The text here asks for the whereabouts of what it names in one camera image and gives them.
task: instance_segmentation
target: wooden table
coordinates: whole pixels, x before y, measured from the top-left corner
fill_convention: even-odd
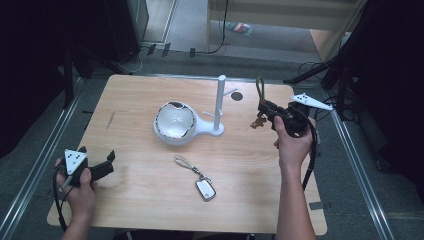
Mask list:
[[[212,121],[202,112],[214,113],[217,80],[111,76],[80,144],[87,147],[90,166],[103,162],[111,150],[116,153],[115,172],[98,181],[93,226],[275,233],[281,178],[273,146],[277,134],[270,122],[250,127],[258,113],[255,84],[226,82],[225,91],[234,88],[243,99],[224,97],[222,136],[201,135],[186,145],[171,146],[153,130],[159,108],[181,101]],[[293,90],[268,84],[265,94],[287,106]],[[214,199],[202,200],[195,187],[198,176],[174,162],[177,154],[212,178]],[[320,202],[314,175],[306,199]],[[67,204],[64,215],[69,223]],[[325,234],[323,210],[310,210],[310,215],[315,233]],[[48,222],[58,225],[54,206]]]

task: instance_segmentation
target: keychain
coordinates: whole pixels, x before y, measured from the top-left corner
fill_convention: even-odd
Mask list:
[[[174,159],[175,159],[175,162],[181,167],[191,169],[193,170],[193,172],[199,175],[199,180],[196,181],[196,186],[197,186],[197,189],[199,189],[200,195],[202,195],[202,198],[205,202],[210,201],[212,198],[215,197],[216,192],[215,192],[215,189],[213,189],[212,187],[212,179],[203,175],[199,171],[199,169],[197,169],[195,166],[187,162],[184,159],[184,157],[176,155],[174,156]]]

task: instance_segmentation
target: key ring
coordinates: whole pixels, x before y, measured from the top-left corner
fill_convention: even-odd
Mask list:
[[[181,167],[191,169],[194,173],[196,173],[197,175],[199,175],[199,179],[200,180],[205,179],[210,184],[212,184],[212,179],[211,178],[209,178],[206,175],[204,175],[203,173],[201,173],[200,170],[197,167],[195,167],[194,165],[192,165],[191,163],[189,163],[183,156],[175,155],[174,156],[174,160]]]
[[[265,101],[265,83],[261,77],[256,78],[256,90],[258,90],[259,101]]]

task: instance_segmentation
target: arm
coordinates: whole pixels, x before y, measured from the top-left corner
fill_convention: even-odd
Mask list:
[[[280,208],[276,239],[316,239],[309,217],[305,193],[301,183],[301,166],[312,142],[311,132],[301,137],[290,137],[280,117],[274,119],[278,140],[281,170]]]
[[[97,183],[90,184],[91,172],[88,168],[84,169],[80,177],[81,186],[79,188],[67,187],[64,192],[71,191],[68,195],[68,202],[71,206],[72,220],[62,240],[66,239],[87,239],[88,231],[94,217],[96,198],[93,189]],[[62,175],[57,176],[57,183],[62,185],[65,178]]]

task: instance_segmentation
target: wire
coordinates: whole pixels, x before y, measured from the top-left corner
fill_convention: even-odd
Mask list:
[[[332,111],[334,111],[334,110],[328,111],[328,113],[327,113],[327,114],[325,114],[325,116],[324,116],[324,117],[322,117],[322,118],[320,118],[320,119],[316,119],[316,121],[317,121],[317,122],[319,122],[319,121],[323,120],[323,119],[324,119],[324,118],[326,118],[328,115],[330,115],[330,113],[331,113]]]
[[[311,120],[305,114],[303,114],[302,111],[300,111],[296,108],[293,108],[293,107],[291,109],[296,111],[298,114],[300,114],[301,116],[303,116],[307,120],[309,129],[310,129],[311,134],[312,134],[311,152],[309,154],[310,159],[309,159],[308,169],[306,170],[306,173],[305,173],[305,176],[304,176],[303,182],[302,182],[303,190],[305,190],[306,185],[308,184],[309,178],[310,178],[310,176],[311,176],[311,174],[312,174],[312,172],[314,171],[314,168],[315,168],[315,158],[316,158],[317,144],[318,144],[317,130],[314,127],[314,125],[312,124]]]
[[[221,45],[219,45],[219,47],[217,49],[215,49],[215,51],[212,52],[208,52],[207,54],[214,54],[216,52],[219,51],[219,49],[221,49],[221,47],[224,45],[224,41],[225,41],[225,25],[227,22],[227,12],[228,12],[228,1],[225,1],[225,13],[224,13],[224,23],[222,24],[222,41],[221,41]]]
[[[227,52],[227,45],[230,45],[228,42],[227,43],[225,43],[224,45],[223,45],[223,47],[224,47],[224,51],[222,51],[222,52],[220,52],[220,53],[218,53],[218,54],[216,54],[216,55],[218,55],[218,56],[223,56],[224,55],[224,53],[225,52]]]
[[[318,64],[321,64],[321,63],[318,63],[318,62],[304,62],[304,63],[300,64],[300,65],[299,65],[299,67],[297,68],[297,74],[298,74],[299,76],[300,76],[300,75],[302,75],[302,74],[300,73],[300,69],[301,69],[301,68],[302,68],[305,64],[312,64],[311,68],[309,69],[309,70],[312,70],[312,69],[315,67],[315,65],[318,65]],[[318,79],[322,80],[322,78],[321,78],[321,77],[318,77],[318,76],[317,76],[317,74],[315,74],[314,76],[315,76],[316,78],[318,78]]]
[[[66,195],[63,197],[62,199],[62,203],[60,204],[60,211],[62,211],[63,208],[63,203],[66,201],[66,198],[68,197],[69,193],[74,189],[74,186],[71,187],[71,189],[69,190],[68,193],[66,193]]]
[[[314,62],[305,62],[305,63],[302,63],[299,67],[298,67],[298,69],[297,69],[297,73],[299,74],[299,76],[301,75],[300,74],[300,68],[303,66],[303,65],[305,65],[305,64],[311,64],[311,63],[313,63],[313,65],[312,65],[312,67],[311,67],[311,69],[309,70],[309,71],[311,71],[311,70],[313,70],[314,69],[314,66],[315,65],[325,65],[328,69],[330,69],[330,70],[333,70],[333,71],[339,71],[340,69],[336,69],[336,68],[332,68],[332,67],[330,67],[330,65],[329,65],[329,63],[330,62],[332,62],[338,55],[339,55],[339,53],[341,52],[341,50],[342,50],[342,41],[343,41],[343,38],[341,38],[340,39],[340,41],[339,41],[339,49],[337,50],[337,52],[336,53],[334,53],[334,55],[329,59],[329,60],[327,60],[327,61],[325,61],[325,62],[323,62],[323,63],[314,63]]]
[[[142,63],[142,61],[141,61],[141,54],[143,53],[143,52],[145,52],[147,50],[147,48],[142,48],[141,50],[140,50],[140,52],[138,53],[138,60],[140,61],[140,67],[139,68],[137,68],[137,70],[134,70],[134,71],[132,71],[132,70],[129,70],[129,69],[127,69],[127,68],[125,68],[124,66],[122,66],[120,63],[118,63],[118,65],[121,67],[121,68],[123,68],[124,70],[126,70],[126,71],[128,71],[128,72],[130,72],[130,73],[135,73],[135,72],[138,72],[138,71],[140,71],[140,69],[143,67],[143,63]]]
[[[332,96],[332,97],[328,97],[328,98],[326,98],[324,101],[322,101],[322,103],[325,103],[325,104],[328,104],[328,103],[331,103],[332,105],[335,105],[335,102],[328,102],[329,100],[332,100],[332,99],[336,99],[337,98],[337,96]],[[320,108],[316,108],[315,109],[315,114],[314,114],[314,116],[313,116],[313,118],[315,119],[315,121],[321,121],[322,119],[324,119],[326,116],[328,116],[328,114],[327,115],[325,115],[325,117],[323,117],[323,118],[321,118],[321,119],[318,119],[318,114],[320,114],[321,112],[323,112],[324,111],[324,109],[320,109]]]
[[[54,202],[57,208],[57,213],[59,215],[58,217],[59,223],[60,223],[60,226],[62,227],[63,232],[65,232],[68,227],[66,226],[65,218],[62,215],[62,206],[59,204],[59,197],[57,194],[57,180],[56,180],[57,174],[59,174],[59,168],[55,167],[54,174],[53,174],[53,196],[54,196]]]

